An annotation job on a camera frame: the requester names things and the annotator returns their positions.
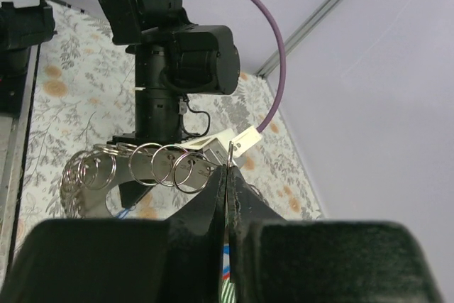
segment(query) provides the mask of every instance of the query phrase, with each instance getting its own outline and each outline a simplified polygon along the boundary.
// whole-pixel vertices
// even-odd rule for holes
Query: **paper tag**
[[[239,158],[247,150],[253,147],[257,142],[262,140],[262,136],[254,126],[249,127],[240,135],[232,139],[233,142],[233,157]]]
[[[205,146],[209,145],[212,140],[218,139],[219,142],[221,142],[222,146],[226,150],[228,150],[228,143],[234,137],[235,133],[233,132],[232,128],[229,128],[219,133],[210,136],[204,136],[203,138],[195,138],[194,140],[190,140],[185,143],[179,143],[178,145],[188,150],[201,150]]]

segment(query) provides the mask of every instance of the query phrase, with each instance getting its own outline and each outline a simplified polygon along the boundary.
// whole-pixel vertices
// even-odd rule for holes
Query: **black mount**
[[[12,2],[0,6],[0,113],[21,113],[30,46],[54,36],[52,7],[44,0],[38,6],[17,9]]]
[[[135,131],[108,143],[179,143],[182,99],[187,94],[232,94],[240,58],[226,26],[189,21],[182,0],[99,0],[111,24],[113,43],[135,55]],[[120,187],[131,208],[150,187],[128,182]]]

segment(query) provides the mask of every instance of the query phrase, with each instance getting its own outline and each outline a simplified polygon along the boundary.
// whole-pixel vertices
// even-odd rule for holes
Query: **floral tablecloth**
[[[57,34],[40,51],[16,248],[38,222],[62,216],[57,186],[71,155],[134,127],[133,57],[111,43],[107,23],[57,4],[53,8]],[[212,133],[230,127],[240,133],[259,123],[272,100],[266,81],[244,73],[233,96],[191,96],[195,109],[211,114]],[[185,122],[188,131],[206,127],[204,115],[188,114]],[[242,172],[283,217],[320,217],[279,115],[248,152]],[[163,219],[188,200],[173,188],[156,187],[134,215]],[[110,206],[119,209],[116,200]]]

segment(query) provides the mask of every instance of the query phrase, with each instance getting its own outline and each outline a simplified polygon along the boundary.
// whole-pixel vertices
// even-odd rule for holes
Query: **metal key ring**
[[[175,161],[175,164],[173,166],[173,168],[175,169],[174,173],[173,173],[173,180],[174,180],[174,184],[175,184],[175,187],[183,192],[183,193],[186,193],[186,194],[196,194],[196,193],[199,193],[203,190],[203,188],[205,188],[206,184],[208,183],[208,180],[210,178],[210,175],[211,175],[211,168],[208,167],[208,171],[209,171],[209,174],[208,174],[208,177],[206,178],[206,181],[205,183],[198,189],[194,190],[194,191],[186,191],[184,189],[182,189],[179,185],[180,184],[177,184],[177,177],[176,177],[176,173],[177,173],[177,168],[178,168],[178,165],[184,160],[184,158],[187,158],[188,156],[190,155],[194,155],[194,156],[199,156],[200,158],[202,158],[202,160],[205,160],[205,161],[208,161],[208,159],[206,158],[205,155],[201,154],[201,153],[198,153],[198,152],[187,152],[185,154],[183,154],[182,156],[180,156],[176,161]]]
[[[99,158],[99,156],[102,156],[101,153],[98,153],[98,154],[94,154],[92,157],[93,157],[93,160],[94,160],[94,166],[96,167],[96,175],[92,178],[92,180],[90,181],[89,184],[85,184],[86,186],[91,186],[93,184],[93,182],[96,180],[96,176],[98,175],[99,173],[99,164],[101,163],[101,159]]]
[[[177,176],[175,175],[175,173],[177,172],[177,167],[178,167],[179,163],[181,162],[181,161],[179,161],[177,163],[177,161],[181,158],[184,158],[187,153],[188,152],[186,152],[185,154],[182,154],[179,158],[177,158],[177,160],[175,161],[175,164],[173,165],[172,169],[170,170],[170,173],[173,172],[173,185],[175,187],[178,187],[181,184],[184,184],[189,179],[189,177],[192,175],[192,171],[194,170],[195,161],[192,162],[192,160],[189,160],[189,164],[191,165],[191,168],[189,169],[189,174],[184,178],[183,181],[177,183]]]
[[[86,152],[86,155],[82,156],[82,159],[77,163],[77,171],[76,171],[76,183],[83,184],[85,175],[87,175],[87,164],[85,160],[90,158],[94,153],[93,151]]]
[[[94,182],[94,179],[90,182],[90,184],[86,184],[83,180],[80,182],[81,186],[85,189],[89,189],[91,191],[99,191],[100,189],[104,189],[106,188],[111,182],[112,180],[114,179],[115,175],[116,175],[116,157],[114,155],[109,155],[107,154],[110,158],[111,158],[111,161],[112,161],[112,167],[111,167],[111,172],[109,174],[109,176],[106,178],[106,180],[104,180],[104,183],[98,187],[91,187],[90,184],[93,184]],[[91,156],[94,156],[95,157],[95,164],[98,164],[97,160],[96,160],[96,157],[98,156],[96,153],[92,152],[92,155]],[[81,165],[84,164],[84,161],[82,161],[80,164],[79,164],[79,167],[81,167]]]
[[[113,145],[106,145],[102,143],[96,143],[93,145],[93,149],[100,150],[101,152],[107,154],[107,155],[114,155],[118,156],[119,151],[116,149],[115,146]]]
[[[69,195],[67,198],[63,199],[66,202],[65,206],[67,206],[67,213],[66,213],[67,216],[71,216],[71,217],[77,216],[77,208],[76,208],[77,204],[75,201],[76,201],[78,194],[79,194],[79,192],[76,191],[74,193],[71,193],[71,195]]]
[[[73,180],[72,176],[73,176],[74,170],[72,168],[75,167],[76,165],[78,165],[77,159],[81,155],[86,154],[86,153],[89,153],[89,151],[88,150],[80,150],[79,152],[75,153],[68,160],[68,162],[66,162],[66,165],[63,168],[62,177],[60,179],[60,192],[65,192],[65,191],[62,191],[62,188],[65,186],[66,182],[71,182]]]
[[[154,142],[144,143],[144,144],[142,144],[142,145],[139,145],[139,146],[132,152],[132,154],[131,154],[131,156],[129,157],[129,160],[128,160],[128,168],[129,168],[129,173],[131,174],[131,177],[132,177],[135,181],[137,181],[139,184],[142,184],[142,185],[144,185],[144,186],[154,186],[154,185],[156,185],[157,183],[156,183],[156,182],[144,182],[144,181],[142,181],[142,180],[139,180],[139,179],[136,177],[136,175],[134,174],[134,171],[133,171],[133,167],[132,167],[133,158],[134,158],[134,155],[135,155],[135,154],[139,153],[139,150],[140,150],[140,149],[144,149],[144,147],[152,147],[152,146],[158,147],[159,149],[162,148],[162,145],[160,145],[159,143],[154,143]],[[156,180],[156,175],[153,173],[153,164],[152,164],[152,172],[151,172],[151,173],[153,174],[153,177],[154,177],[155,180]]]
[[[118,151],[124,152],[125,154],[122,156],[126,156],[127,158],[129,158],[131,156],[131,153],[133,153],[134,150],[137,148],[136,145],[126,142],[118,142],[116,144],[116,147],[118,148]]]
[[[164,179],[161,179],[159,180],[155,174],[155,158],[156,158],[156,155],[163,149],[168,149],[169,147],[173,147],[173,148],[176,148],[176,149],[180,149],[180,150],[183,150],[185,153],[187,153],[187,150],[184,149],[182,146],[180,145],[164,145],[162,146],[161,148],[159,148],[158,150],[155,151],[155,154],[153,154],[153,157],[151,158],[151,173],[153,174],[153,176],[155,177],[155,180],[157,182],[159,182],[162,186],[166,186],[166,187],[174,187],[174,184],[175,183],[172,183],[172,184],[166,184],[164,181],[170,176],[170,174],[172,173],[172,170],[173,170],[173,160],[170,161],[170,164],[171,164],[171,167],[170,167],[170,171],[167,173],[167,175],[164,177]]]

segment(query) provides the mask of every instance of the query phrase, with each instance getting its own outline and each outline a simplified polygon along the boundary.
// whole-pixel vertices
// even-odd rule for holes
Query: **purple cable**
[[[263,119],[263,122],[257,127],[257,131],[259,133],[262,133],[265,130],[265,128],[268,126],[268,124],[270,124],[273,116],[276,114],[277,109],[279,108],[279,104],[281,103],[282,95],[284,94],[285,77],[286,77],[286,72],[287,72],[287,61],[285,58],[284,40],[282,39],[281,31],[279,29],[279,26],[277,26],[275,19],[272,17],[272,14],[270,13],[270,11],[266,8],[266,6],[260,0],[251,0],[251,1],[259,8],[259,10],[262,11],[264,16],[268,20],[268,23],[270,23],[271,28],[272,28],[273,32],[275,33],[276,41],[277,41],[277,49],[279,50],[279,62],[280,62],[279,84],[277,86],[276,97],[275,97],[274,102],[272,103],[270,111],[268,112],[266,117]]]

